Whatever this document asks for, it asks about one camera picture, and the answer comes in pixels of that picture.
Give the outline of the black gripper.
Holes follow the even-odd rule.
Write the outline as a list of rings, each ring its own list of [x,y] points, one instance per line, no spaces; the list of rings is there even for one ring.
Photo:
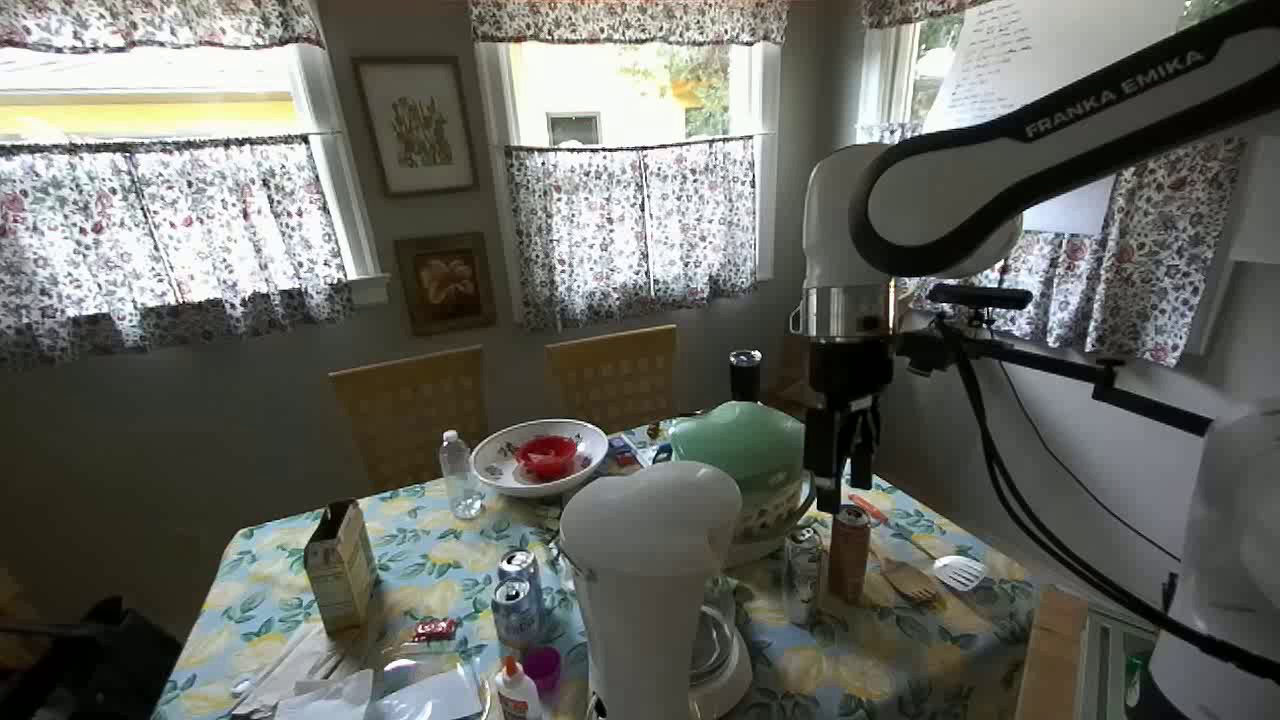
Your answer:
[[[853,474],[853,488],[872,488],[876,397],[888,378],[892,361],[882,339],[807,349],[807,389],[815,399],[805,412],[805,469],[811,473],[818,513],[838,513],[838,474]]]

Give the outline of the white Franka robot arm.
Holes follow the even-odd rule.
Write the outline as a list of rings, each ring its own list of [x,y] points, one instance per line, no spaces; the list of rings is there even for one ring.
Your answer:
[[[901,145],[847,145],[815,159],[805,188],[796,331],[811,349],[815,389],[805,412],[805,469],[825,506],[838,504],[847,474],[872,473],[880,393],[901,361],[974,383],[986,361],[1023,354],[947,315],[901,331],[888,321],[888,282],[929,275],[947,305],[994,308],[1002,297],[966,275],[1010,246],[1023,208],[1267,116],[1280,87],[1277,33],[1277,0],[1241,0],[994,118]],[[1009,462],[985,460],[994,500],[1030,542],[1157,627],[1141,710],[1280,720],[1277,407],[1256,399],[1199,417],[1122,393],[1107,365],[1034,365],[1199,441],[1177,579],[1157,603],[1045,528]]]

